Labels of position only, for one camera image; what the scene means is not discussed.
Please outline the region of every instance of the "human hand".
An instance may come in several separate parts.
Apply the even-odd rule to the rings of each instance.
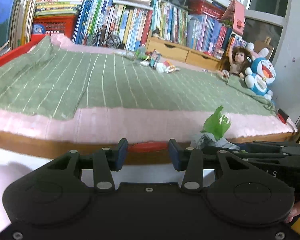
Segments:
[[[292,221],[293,217],[295,217],[299,214],[300,214],[300,201],[293,205],[293,208],[292,208],[288,218],[285,220],[285,222],[290,223]]]

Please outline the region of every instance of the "white wall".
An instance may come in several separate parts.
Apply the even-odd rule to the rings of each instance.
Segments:
[[[300,0],[288,2],[287,25],[282,35],[274,58],[277,77],[271,89],[276,106],[296,122],[300,116]]]

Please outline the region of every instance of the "wooden drawer box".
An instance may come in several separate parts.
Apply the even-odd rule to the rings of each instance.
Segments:
[[[186,63],[199,66],[208,70],[218,69],[219,61],[204,55],[201,52],[190,51],[186,59]]]
[[[168,41],[162,41],[159,39],[150,39],[147,50],[153,51],[157,50],[162,57],[170,58],[179,61],[186,61],[189,50],[183,49],[183,46],[174,45]]]

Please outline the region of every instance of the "red handle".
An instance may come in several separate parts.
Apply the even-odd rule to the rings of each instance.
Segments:
[[[168,148],[168,143],[166,142],[137,143],[135,145],[129,146],[128,152],[131,153],[157,152],[161,150],[166,150],[167,148]]]

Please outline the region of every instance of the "red basket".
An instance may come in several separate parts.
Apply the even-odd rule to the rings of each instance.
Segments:
[[[77,23],[77,16],[52,16],[35,17],[33,24],[42,24],[45,27],[45,34],[64,33],[65,36],[72,39],[74,29]]]
[[[189,9],[193,14],[206,14],[218,21],[224,14],[224,10],[212,5],[205,0],[189,0]]]

